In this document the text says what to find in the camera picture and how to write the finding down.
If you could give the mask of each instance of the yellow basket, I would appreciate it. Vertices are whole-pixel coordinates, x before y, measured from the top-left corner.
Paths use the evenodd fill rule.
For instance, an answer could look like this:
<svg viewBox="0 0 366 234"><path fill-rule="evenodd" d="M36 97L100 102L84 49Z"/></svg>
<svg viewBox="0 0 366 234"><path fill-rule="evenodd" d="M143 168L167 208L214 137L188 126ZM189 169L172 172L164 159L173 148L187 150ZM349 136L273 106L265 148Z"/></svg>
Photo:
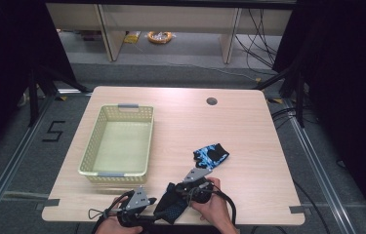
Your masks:
<svg viewBox="0 0 366 234"><path fill-rule="evenodd" d="M104 105L79 166L79 174L94 183L145 183L153 114L152 106Z"/></svg>

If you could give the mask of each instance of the hand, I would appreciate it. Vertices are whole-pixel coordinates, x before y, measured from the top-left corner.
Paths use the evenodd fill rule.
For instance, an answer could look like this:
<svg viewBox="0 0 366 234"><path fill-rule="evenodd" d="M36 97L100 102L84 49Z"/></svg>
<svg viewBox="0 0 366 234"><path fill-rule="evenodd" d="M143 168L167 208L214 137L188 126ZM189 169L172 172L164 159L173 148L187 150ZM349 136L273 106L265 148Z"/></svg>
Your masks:
<svg viewBox="0 0 366 234"><path fill-rule="evenodd" d="M119 201L113 209L116 209L119 207L119 203L125 201L126 198ZM141 226L136 227L123 227L121 223L118 221L118 217L116 214L113 214L109 216L107 219L101 223L101 225L98 227L98 230L96 234L138 234L142 232Z"/></svg>
<svg viewBox="0 0 366 234"><path fill-rule="evenodd" d="M218 191L218 188L221 188L220 180L218 178L208 177L208 179L214 183L214 191ZM191 202L191 206L202 214L200 217L201 220L206 219L219 229L222 234L237 233L228 213L227 202L219 195L213 193L207 203L200 204Z"/></svg>

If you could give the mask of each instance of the gray floor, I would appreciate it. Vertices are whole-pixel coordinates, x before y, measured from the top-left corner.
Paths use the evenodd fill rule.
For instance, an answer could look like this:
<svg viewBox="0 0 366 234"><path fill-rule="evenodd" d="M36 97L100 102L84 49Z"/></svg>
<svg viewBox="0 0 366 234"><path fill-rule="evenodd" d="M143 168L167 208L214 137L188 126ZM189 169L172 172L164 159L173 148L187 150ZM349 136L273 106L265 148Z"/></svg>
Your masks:
<svg viewBox="0 0 366 234"><path fill-rule="evenodd" d="M115 85L250 89L257 84L259 78L265 80L270 75L248 69L247 61L253 69L273 73L259 61L247 59L238 43L234 45L231 63L223 64L219 35L176 33L169 44L153 45L147 42L145 34L146 32L142 33L137 45L125 44L115 62L107 60L102 41L85 42L74 32L62 32L60 37L78 81L89 88ZM276 49L281 38L266 39L267 44ZM246 36L240 36L240 40L250 45ZM268 60L262 50L254 51ZM278 98L277 90L281 83L265 89L265 95L268 98ZM68 88L62 83L57 85ZM90 233L92 222L46 222L41 218L41 205L52 189L88 100L89 97L86 96L72 96L66 100L55 100L50 105L0 202L0 233ZM269 103L268 107L274 113L285 108L285 105ZM0 175L28 130L28 118L28 106L22 106L1 135ZM48 133L54 121L64 121L63 124L54 126L54 130L62 131L61 138L55 142L44 142L43 139L56 137ZM282 115L274 120L274 124L293 179L319 209L330 233L342 233L307 160L293 122L287 115ZM366 202L348 171L336 164L339 156L323 132L316 114L310 109L305 110L305 131L346 208L355 232L366 233ZM326 233L314 206L301 189L297 187L297 191L306 210L306 222L302 226L283 227L284 230L289 234ZM242 233L251 233L254 230L252 225L240 228ZM280 230L266 226L259 227L255 233L280 233Z"/></svg>

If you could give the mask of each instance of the glove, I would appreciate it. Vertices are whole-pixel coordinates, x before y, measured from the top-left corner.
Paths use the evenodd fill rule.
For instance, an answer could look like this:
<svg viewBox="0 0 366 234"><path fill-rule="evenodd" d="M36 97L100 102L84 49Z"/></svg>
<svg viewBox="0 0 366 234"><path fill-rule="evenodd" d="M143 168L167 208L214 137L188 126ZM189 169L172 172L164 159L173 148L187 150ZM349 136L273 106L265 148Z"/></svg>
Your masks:
<svg viewBox="0 0 366 234"><path fill-rule="evenodd" d="M170 182L168 184L167 191L162 196L154 211L154 215L157 218L162 218L170 224L174 224L188 206L186 201L177 194L175 188L176 185L174 183Z"/></svg>
<svg viewBox="0 0 366 234"><path fill-rule="evenodd" d="M219 143L197 149L193 153L194 160L197 161L195 167L204 169L214 169L229 155Z"/></svg>

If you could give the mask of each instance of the wooden table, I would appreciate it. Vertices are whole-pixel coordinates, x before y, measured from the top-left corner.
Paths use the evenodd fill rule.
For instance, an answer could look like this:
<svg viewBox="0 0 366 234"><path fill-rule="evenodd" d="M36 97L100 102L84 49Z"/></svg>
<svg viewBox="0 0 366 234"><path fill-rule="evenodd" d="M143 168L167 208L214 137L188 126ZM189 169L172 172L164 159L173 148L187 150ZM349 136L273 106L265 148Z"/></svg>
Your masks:
<svg viewBox="0 0 366 234"><path fill-rule="evenodd" d="M218 103L210 105L207 98ZM220 143L230 155L210 176L222 181L222 191L234 201L237 224L304 223L304 214L290 211L301 203L262 92L131 87L94 90L49 197L60 199L59 205L45 207L45 220L94 221L88 219L88 210L103 211L124 191L97 186L78 174L97 115L109 103L154 106L148 181L143 185L148 197L160 199L169 182L183 180L195 166L194 150ZM187 208L176 224L207 224L199 217Z"/></svg>

